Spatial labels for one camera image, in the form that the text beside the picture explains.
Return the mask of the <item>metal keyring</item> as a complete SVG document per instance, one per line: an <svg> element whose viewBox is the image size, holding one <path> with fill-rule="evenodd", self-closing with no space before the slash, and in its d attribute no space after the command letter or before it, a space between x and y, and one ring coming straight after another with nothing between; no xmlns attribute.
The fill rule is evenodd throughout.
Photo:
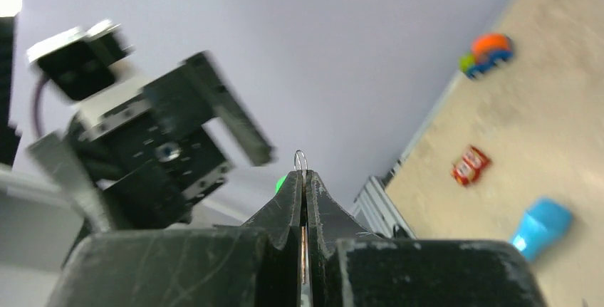
<svg viewBox="0 0 604 307"><path fill-rule="evenodd" d="M308 172L308 161L302 150L297 150L294 153L293 168L295 171L300 171L303 174Z"/></svg>

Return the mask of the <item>orange blue toy car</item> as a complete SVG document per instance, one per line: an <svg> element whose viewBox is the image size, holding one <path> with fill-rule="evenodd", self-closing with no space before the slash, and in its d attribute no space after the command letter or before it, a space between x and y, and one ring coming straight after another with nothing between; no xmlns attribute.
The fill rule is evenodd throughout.
<svg viewBox="0 0 604 307"><path fill-rule="evenodd" d="M470 80L514 57L514 43L504 33L486 33L478 37L469 52L459 58L459 70Z"/></svg>

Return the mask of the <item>red owl block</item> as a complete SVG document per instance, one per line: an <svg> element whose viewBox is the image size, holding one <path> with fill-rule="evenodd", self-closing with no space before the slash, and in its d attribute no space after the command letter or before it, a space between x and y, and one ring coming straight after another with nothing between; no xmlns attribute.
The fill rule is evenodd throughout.
<svg viewBox="0 0 604 307"><path fill-rule="evenodd" d="M482 150L468 145L460 158L452 163L450 175L458 184L467 187L476 182L491 163L491 158Z"/></svg>

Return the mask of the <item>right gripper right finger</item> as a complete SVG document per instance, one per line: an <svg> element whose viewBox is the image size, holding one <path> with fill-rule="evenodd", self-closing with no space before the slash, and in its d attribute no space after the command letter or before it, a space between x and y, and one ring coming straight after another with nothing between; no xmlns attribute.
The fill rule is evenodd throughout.
<svg viewBox="0 0 604 307"><path fill-rule="evenodd" d="M385 238L306 175L314 306L545 306L528 262L504 241Z"/></svg>

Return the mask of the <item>silver key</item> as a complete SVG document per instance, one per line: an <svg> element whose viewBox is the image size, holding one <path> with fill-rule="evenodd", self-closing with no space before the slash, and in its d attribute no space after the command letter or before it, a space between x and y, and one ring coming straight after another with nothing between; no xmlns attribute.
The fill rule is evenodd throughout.
<svg viewBox="0 0 604 307"><path fill-rule="evenodd" d="M300 260L300 273L301 273L301 298L300 298L300 306L301 307L311 307L312 306L312 298L311 298L311 287L310 287L310 279L309 279L309 270L308 270L308 232L307 227L301 227L301 260Z"/></svg>

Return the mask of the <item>green key tag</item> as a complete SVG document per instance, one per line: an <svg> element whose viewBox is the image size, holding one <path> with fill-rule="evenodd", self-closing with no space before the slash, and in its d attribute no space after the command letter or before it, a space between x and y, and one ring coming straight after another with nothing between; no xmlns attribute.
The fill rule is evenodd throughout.
<svg viewBox="0 0 604 307"><path fill-rule="evenodd" d="M282 185L283 185L283 183L285 182L286 179L287 179L286 175L284 175L284 176L282 176L281 178L278 179L278 181L276 182L276 185L275 185L275 190L274 190L275 194L278 194L280 188L282 187Z"/></svg>

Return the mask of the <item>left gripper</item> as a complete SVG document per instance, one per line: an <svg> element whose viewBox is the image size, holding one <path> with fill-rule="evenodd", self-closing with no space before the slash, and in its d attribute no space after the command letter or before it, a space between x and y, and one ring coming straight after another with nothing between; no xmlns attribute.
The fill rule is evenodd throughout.
<svg viewBox="0 0 604 307"><path fill-rule="evenodd" d="M224 183L227 157L204 129L218 117L255 167L274 147L207 51L184 60L192 83L118 85L83 100L64 134L28 148L91 229L189 223Z"/></svg>

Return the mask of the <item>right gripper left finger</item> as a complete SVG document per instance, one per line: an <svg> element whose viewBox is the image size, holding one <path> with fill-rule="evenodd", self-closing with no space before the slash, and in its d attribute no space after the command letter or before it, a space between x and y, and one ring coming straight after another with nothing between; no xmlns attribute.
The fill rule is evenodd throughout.
<svg viewBox="0 0 604 307"><path fill-rule="evenodd" d="M49 306L298 306L303 173L238 227L114 231L76 247Z"/></svg>

